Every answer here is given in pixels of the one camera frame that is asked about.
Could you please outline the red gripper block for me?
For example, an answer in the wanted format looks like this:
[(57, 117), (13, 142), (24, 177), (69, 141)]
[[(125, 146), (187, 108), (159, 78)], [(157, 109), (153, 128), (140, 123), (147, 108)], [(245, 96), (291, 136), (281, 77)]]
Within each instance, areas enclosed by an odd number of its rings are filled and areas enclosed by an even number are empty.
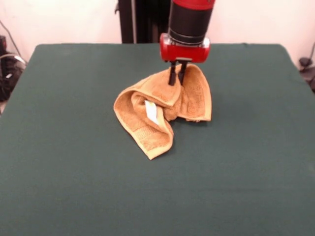
[[(198, 45), (185, 45), (177, 43), (167, 33), (162, 33), (159, 40), (160, 55), (162, 60), (170, 61), (170, 74), (169, 82), (170, 86), (173, 86), (176, 82), (176, 64), (177, 61), (190, 61), (193, 63), (203, 63), (210, 52), (210, 39), (205, 37), (201, 44)], [(185, 71), (187, 68), (187, 62), (181, 63), (181, 68), (178, 73), (180, 84), (183, 84)]]

